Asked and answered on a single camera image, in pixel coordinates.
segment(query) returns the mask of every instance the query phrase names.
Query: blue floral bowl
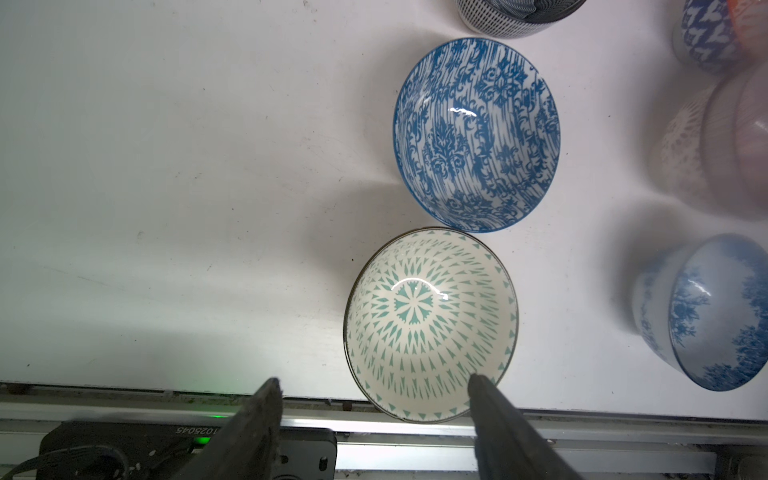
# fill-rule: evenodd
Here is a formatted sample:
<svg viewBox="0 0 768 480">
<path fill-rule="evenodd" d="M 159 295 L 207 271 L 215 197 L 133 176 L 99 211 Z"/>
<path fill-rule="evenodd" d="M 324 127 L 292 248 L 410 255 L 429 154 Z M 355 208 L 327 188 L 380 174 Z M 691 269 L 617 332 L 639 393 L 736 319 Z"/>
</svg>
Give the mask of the blue floral bowl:
<svg viewBox="0 0 768 480">
<path fill-rule="evenodd" d="M 768 360 L 768 253 L 736 234 L 663 255 L 637 279 L 634 320 L 665 362 L 732 390 Z"/>
<path fill-rule="evenodd" d="M 509 227 L 547 193 L 560 156 L 554 98 L 515 50 L 450 41 L 411 71 L 395 108 L 395 156 L 434 218 L 466 232 Z"/>
</svg>

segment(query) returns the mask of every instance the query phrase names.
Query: white table surface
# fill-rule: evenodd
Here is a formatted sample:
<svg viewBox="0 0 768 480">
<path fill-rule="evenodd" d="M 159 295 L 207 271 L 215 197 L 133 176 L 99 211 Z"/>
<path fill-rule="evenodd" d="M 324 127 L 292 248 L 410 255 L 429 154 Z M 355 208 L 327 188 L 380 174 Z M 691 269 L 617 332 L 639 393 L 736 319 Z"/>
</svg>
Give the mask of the white table surface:
<svg viewBox="0 0 768 480">
<path fill-rule="evenodd" d="M 359 269 L 436 225 L 403 186 L 392 109 L 469 36 L 450 0 L 0 3 L 0 380 L 362 399 L 343 353 Z M 657 248 L 766 224 L 709 217 L 644 166 L 713 79 L 666 0 L 589 0 L 507 41 L 556 98 L 541 205 L 479 236 L 521 305 L 519 407 L 768 419 L 768 370 L 708 392 L 644 344 L 632 272 Z"/>
</svg>

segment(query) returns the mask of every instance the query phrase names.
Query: bowl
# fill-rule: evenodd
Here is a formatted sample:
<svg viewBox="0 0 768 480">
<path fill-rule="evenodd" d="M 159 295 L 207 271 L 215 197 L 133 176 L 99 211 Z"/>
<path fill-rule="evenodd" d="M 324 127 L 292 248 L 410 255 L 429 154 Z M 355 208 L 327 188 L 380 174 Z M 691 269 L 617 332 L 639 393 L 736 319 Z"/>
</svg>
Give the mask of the bowl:
<svg viewBox="0 0 768 480">
<path fill-rule="evenodd" d="M 496 38 L 522 38 L 551 27 L 557 21 L 575 12 L 585 0 L 578 0 L 576 6 L 569 5 L 557 13 L 533 12 L 531 20 L 516 18 L 503 8 L 504 0 L 456 0 L 458 15 L 472 30 Z"/>
<path fill-rule="evenodd" d="M 634 284 L 645 343 L 705 389 L 749 382 L 768 360 L 768 253 L 727 233 L 665 253 Z"/>
<path fill-rule="evenodd" d="M 344 315 L 360 390 L 416 423 L 466 412 L 472 373 L 498 384 L 517 333 L 517 296 L 501 261 L 474 237 L 442 227 L 404 233 L 376 252 Z"/>
<path fill-rule="evenodd" d="M 715 85 L 684 104 L 667 125 L 650 158 L 651 176 L 684 203 L 711 214 L 724 214 L 710 189 L 701 163 L 701 125 Z"/>
<path fill-rule="evenodd" d="M 450 227 L 484 233 L 526 217 L 558 166 L 560 122 L 546 82 L 485 38 L 437 47 L 395 107 L 397 164 L 416 200 Z"/>
<path fill-rule="evenodd" d="M 528 23 L 552 23 L 562 20 L 586 0 L 488 0 L 507 15 Z"/>
<path fill-rule="evenodd" d="M 728 12 L 744 49 L 753 58 L 768 58 L 768 2 L 728 0 Z"/>
<path fill-rule="evenodd" d="M 768 210 L 760 208 L 747 188 L 739 165 L 737 124 L 745 108 L 758 105 L 756 98 L 750 99 L 754 102 L 750 106 L 742 102 L 755 72 L 751 68 L 720 82 L 704 111 L 700 139 L 704 175 L 717 203 L 732 214 L 754 220 L 764 217 Z"/>
<path fill-rule="evenodd" d="M 650 160 L 686 204 L 748 220 L 768 216 L 768 64 L 722 79 L 686 103 Z"/>
<path fill-rule="evenodd" d="M 519 20 L 523 20 L 531 13 L 536 12 L 534 0 L 488 0 L 488 2 L 505 14 Z"/>
<path fill-rule="evenodd" d="M 711 74 L 723 74 L 746 58 L 727 0 L 686 0 L 673 45 L 681 61 L 690 59 Z"/>
<path fill-rule="evenodd" d="M 739 99 L 735 144 L 746 189 L 768 212 L 768 61 L 755 70 Z"/>
</svg>

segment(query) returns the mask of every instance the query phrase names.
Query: white bowl with teal triangles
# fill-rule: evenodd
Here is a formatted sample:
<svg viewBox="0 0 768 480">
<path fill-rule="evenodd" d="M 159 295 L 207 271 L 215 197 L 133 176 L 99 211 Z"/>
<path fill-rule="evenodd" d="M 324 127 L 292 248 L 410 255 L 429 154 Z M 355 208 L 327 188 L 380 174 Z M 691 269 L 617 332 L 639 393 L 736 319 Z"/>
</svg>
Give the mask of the white bowl with teal triangles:
<svg viewBox="0 0 768 480">
<path fill-rule="evenodd" d="M 517 297 L 501 261 L 476 238 L 441 227 L 382 247 L 360 272 L 344 316 L 357 385 L 382 411 L 416 423 L 469 410 L 469 376 L 498 384 L 517 333 Z"/>
</svg>

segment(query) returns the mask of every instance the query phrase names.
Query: pink bowl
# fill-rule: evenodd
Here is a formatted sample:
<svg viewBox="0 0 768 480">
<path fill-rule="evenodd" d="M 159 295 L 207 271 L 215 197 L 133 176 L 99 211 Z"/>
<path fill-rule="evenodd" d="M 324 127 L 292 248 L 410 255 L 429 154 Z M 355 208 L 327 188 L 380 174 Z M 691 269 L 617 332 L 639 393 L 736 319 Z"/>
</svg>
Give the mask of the pink bowl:
<svg viewBox="0 0 768 480">
<path fill-rule="evenodd" d="M 753 73 L 741 94 L 736 153 L 748 194 L 768 212 L 768 61 Z"/>
</svg>

